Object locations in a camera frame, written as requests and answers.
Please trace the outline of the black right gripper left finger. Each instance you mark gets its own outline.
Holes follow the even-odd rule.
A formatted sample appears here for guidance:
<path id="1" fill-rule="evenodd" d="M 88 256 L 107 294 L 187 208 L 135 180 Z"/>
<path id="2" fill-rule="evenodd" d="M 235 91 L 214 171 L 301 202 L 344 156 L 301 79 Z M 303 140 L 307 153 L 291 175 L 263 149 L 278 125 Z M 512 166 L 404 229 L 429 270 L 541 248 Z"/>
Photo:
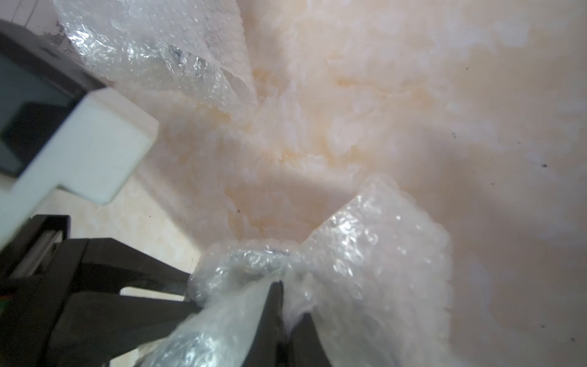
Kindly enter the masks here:
<path id="1" fill-rule="evenodd" d="M 281 366 L 281 338 L 283 322 L 281 319 L 283 304 L 283 284 L 273 282 L 269 287 L 260 321 L 252 345 L 242 367 Z"/>

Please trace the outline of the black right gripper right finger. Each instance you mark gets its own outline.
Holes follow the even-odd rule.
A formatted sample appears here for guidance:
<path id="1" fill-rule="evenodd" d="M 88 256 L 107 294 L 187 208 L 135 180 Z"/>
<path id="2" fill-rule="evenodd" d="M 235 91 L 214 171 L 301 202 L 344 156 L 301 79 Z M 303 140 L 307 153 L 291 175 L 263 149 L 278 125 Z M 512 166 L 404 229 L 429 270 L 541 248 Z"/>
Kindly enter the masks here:
<path id="1" fill-rule="evenodd" d="M 288 343 L 288 365 L 293 367 L 331 367 L 313 322 L 305 313 L 292 330 Z"/>

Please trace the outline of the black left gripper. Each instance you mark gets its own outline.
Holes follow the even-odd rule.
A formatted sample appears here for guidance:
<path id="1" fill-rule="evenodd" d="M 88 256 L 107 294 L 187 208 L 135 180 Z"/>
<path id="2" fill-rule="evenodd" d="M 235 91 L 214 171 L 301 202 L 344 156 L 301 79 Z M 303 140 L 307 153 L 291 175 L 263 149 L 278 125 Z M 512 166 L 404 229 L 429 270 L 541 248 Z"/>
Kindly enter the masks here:
<path id="1" fill-rule="evenodd" d="M 104 366 L 201 311 L 193 302 L 114 295 L 125 287 L 184 295 L 189 274 L 115 239 L 72 240 L 70 227 L 67 215 L 36 215 L 1 250 L 2 366 L 42 366 L 44 358 L 46 366 Z M 63 241 L 41 257 L 47 267 L 13 275 L 50 231 Z M 76 293 L 64 307 L 78 269 L 78 290 L 105 293 Z"/>

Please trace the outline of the bubble wrap sheet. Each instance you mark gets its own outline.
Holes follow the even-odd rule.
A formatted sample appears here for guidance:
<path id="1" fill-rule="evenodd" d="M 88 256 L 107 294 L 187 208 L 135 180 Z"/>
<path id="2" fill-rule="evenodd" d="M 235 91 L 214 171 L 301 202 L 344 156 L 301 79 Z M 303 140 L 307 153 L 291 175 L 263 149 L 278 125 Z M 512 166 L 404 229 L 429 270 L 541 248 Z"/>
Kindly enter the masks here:
<path id="1" fill-rule="evenodd" d="M 273 283 L 292 336 L 305 316 L 334 366 L 454 366 L 452 241 L 388 177 L 368 178 L 302 243 L 225 241 L 187 283 L 201 307 L 149 353 L 146 366 L 237 366 Z"/>
<path id="2" fill-rule="evenodd" d="M 235 1 L 56 1 L 87 67 L 107 80 L 181 92 L 233 113 L 257 105 Z"/>

